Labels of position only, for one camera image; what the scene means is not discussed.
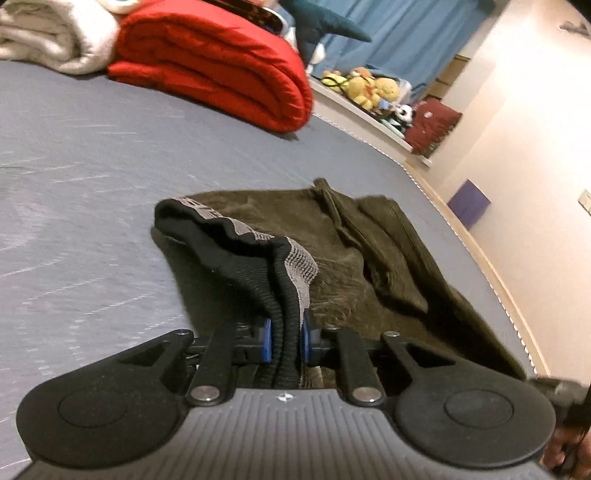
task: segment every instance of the metal screw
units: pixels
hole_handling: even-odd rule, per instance
[[[363,403],[373,403],[382,398],[382,393],[374,387],[359,387],[353,390],[353,398]]]
[[[213,401],[219,398],[220,391],[213,385],[201,385],[191,390],[191,396],[199,401]]]

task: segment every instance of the curtain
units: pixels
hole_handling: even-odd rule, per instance
[[[327,35],[326,60],[314,68],[314,76],[366,67],[413,87],[430,85],[495,8],[493,0],[313,1],[350,18],[373,38],[363,43]]]

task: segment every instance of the rolled red comforter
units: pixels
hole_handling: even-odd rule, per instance
[[[161,0],[128,15],[109,66],[118,82],[185,95],[262,128],[293,132],[312,112],[298,54],[283,39],[201,0]]]

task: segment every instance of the gray bed sheet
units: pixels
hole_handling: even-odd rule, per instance
[[[299,189],[384,194],[446,278],[533,373],[486,278],[406,171],[320,118],[273,135],[185,99],[0,64],[0,480],[27,463],[15,411],[35,385],[179,327],[248,312],[152,229],[160,199]]]

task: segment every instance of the light switch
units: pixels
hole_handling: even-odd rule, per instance
[[[588,213],[591,213],[591,193],[589,193],[587,190],[584,190],[579,197],[579,203],[585,210],[587,210]]]

